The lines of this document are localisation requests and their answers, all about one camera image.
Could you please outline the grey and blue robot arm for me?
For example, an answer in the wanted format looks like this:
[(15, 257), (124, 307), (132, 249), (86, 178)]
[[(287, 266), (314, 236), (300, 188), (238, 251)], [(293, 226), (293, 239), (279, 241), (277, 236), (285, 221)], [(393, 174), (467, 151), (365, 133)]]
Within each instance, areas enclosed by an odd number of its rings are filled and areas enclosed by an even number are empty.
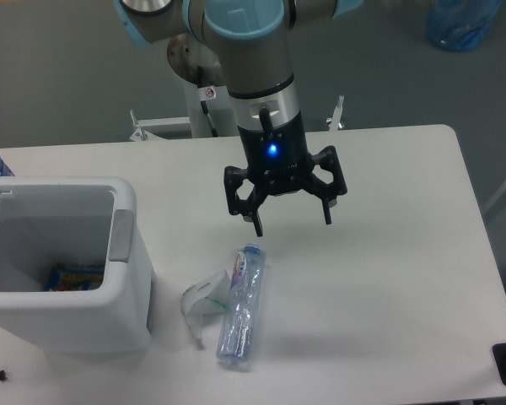
[(336, 149), (308, 150), (287, 33), (333, 19), (359, 1), (117, 1), (135, 41), (152, 44), (189, 34), (222, 68), (247, 166), (228, 166), (223, 183), (229, 213), (262, 235), (258, 209), (269, 196), (304, 190), (322, 203), (325, 222), (347, 193)]

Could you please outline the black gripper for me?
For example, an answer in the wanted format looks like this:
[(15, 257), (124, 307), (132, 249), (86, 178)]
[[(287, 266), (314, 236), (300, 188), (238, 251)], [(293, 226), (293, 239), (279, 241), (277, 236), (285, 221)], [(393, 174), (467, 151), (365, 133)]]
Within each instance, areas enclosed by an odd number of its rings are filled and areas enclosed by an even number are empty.
[[(331, 208), (337, 204), (339, 196), (347, 193), (334, 146), (326, 146), (318, 154), (311, 154), (300, 114), (281, 126), (275, 126), (264, 111), (261, 129), (240, 127), (239, 134), (247, 167), (227, 166), (223, 171), (229, 214), (241, 216), (246, 223), (254, 226), (256, 236), (262, 237), (258, 210), (263, 198), (304, 190), (320, 199), (325, 223), (332, 224)], [(331, 181), (320, 179), (314, 173), (315, 167), (331, 174)], [(239, 189), (246, 181), (252, 185), (252, 190), (247, 198), (241, 198)]]

